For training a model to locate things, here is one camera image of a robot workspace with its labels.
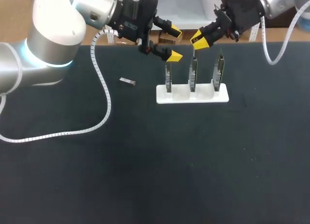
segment white holder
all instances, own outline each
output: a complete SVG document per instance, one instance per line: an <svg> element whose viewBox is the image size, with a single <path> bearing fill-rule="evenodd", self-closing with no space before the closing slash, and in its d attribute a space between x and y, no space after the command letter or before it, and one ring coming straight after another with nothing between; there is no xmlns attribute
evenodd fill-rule
<svg viewBox="0 0 310 224"><path fill-rule="evenodd" d="M225 103L229 101L227 87L221 84L219 92L214 90L211 83L196 84L196 92L191 92L189 84L173 84L171 93L167 93L165 85L156 87L156 100L158 104L182 103Z"/></svg>

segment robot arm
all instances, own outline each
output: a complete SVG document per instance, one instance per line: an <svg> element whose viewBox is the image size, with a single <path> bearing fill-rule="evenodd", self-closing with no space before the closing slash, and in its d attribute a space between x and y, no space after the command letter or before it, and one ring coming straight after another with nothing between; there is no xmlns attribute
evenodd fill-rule
<svg viewBox="0 0 310 224"><path fill-rule="evenodd" d="M17 43L0 43L0 96L19 86L63 79L85 36L86 24L136 42L139 51L168 62L182 55L149 40L153 24L178 37L181 31L156 16L158 0L33 0L31 30Z"/></svg>
<svg viewBox="0 0 310 224"><path fill-rule="evenodd" d="M261 22L261 17L275 18L294 7L294 0L221 0L214 12L216 22L200 28L192 37L195 49L208 48L223 36L238 41L241 34Z"/></svg>

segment screw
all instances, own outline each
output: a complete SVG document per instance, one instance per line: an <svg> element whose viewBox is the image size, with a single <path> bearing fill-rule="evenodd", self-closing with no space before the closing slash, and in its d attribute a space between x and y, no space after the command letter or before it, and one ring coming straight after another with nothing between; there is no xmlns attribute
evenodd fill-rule
<svg viewBox="0 0 310 224"><path fill-rule="evenodd" d="M98 20L98 16L95 14L91 14L91 20L92 21L97 21Z"/></svg>

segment cable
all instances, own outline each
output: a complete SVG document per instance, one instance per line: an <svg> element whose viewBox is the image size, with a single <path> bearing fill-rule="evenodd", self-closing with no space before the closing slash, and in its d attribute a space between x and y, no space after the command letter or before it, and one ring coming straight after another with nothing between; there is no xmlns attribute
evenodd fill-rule
<svg viewBox="0 0 310 224"><path fill-rule="evenodd" d="M92 41L92 45L91 45L91 58L92 58L92 62L94 65L94 68L97 72L97 75L101 81L101 84L103 86L103 89L106 93L106 97L107 97L107 103L108 103L108 109L107 109L107 113L105 115L105 117L103 118L103 120L97 124L94 127L91 128L87 128L87 129L83 129L83 130L78 130L78 131L69 131L69 132L60 132L60 133L52 133L52 134L47 134L47 135L43 135L43 136L38 136L38 137L32 137L32 138L24 138L24 139L9 139L6 137L3 137L2 135L0 135L0 139L5 141L5 142L9 142L9 143L25 143L25 142L32 142L32 141L37 141L37 140L41 140L41 139L46 139L46 138L53 138L53 137L58 137L58 136L66 136L66 135L76 135L76 134L83 134L83 133L89 133L92 132L98 128L100 128L101 126L103 126L105 124L105 122L107 121L107 119L110 116L111 113L111 97L110 97L110 93L108 90L108 87L106 85L106 82L101 74L101 71L99 69L99 66L97 64L97 60L96 60L96 56L95 56L95 46L97 43L97 40L103 35L103 34L107 34L107 33L112 33L115 36L118 36L117 31L115 30L101 30L94 38ZM6 95L1 96L1 104L0 104L0 115L1 112L4 109L5 106L5 102L6 102Z"/></svg>
<svg viewBox="0 0 310 224"><path fill-rule="evenodd" d="M268 61L268 63L270 65L275 65L277 64L280 59L282 58L282 56L284 55L284 52L286 50L287 44L289 43L289 40L291 38L292 32L294 30L294 27L297 23L297 21L299 20L299 18L301 17L301 15L304 13L305 10L307 10L310 7L310 0L305 3L300 9L299 11L296 13L295 17L293 18L290 27L287 31L285 40L283 42L282 48L280 50L279 55L276 57L276 59L273 61L270 59L269 53L268 53L268 49L267 49L267 42L266 42L266 25L265 25L265 18L264 16L261 18L261 23L262 23L262 38L263 38L263 51L265 53L266 59Z"/></svg>

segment black table surface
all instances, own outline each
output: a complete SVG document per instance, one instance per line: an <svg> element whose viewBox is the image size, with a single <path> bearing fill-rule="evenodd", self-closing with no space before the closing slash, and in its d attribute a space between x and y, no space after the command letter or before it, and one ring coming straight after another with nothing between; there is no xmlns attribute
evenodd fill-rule
<svg viewBox="0 0 310 224"><path fill-rule="evenodd" d="M275 57L280 44L269 48ZM261 44L198 51L199 83L210 82L220 49L228 103L158 105L159 58L98 47L109 120L84 135L0 142L0 223L309 223L310 44L290 44L274 67ZM8 95L0 133L25 138L99 123L106 98L89 50L81 47L61 83ZM184 58L173 83L187 83L192 49L175 50Z"/></svg>

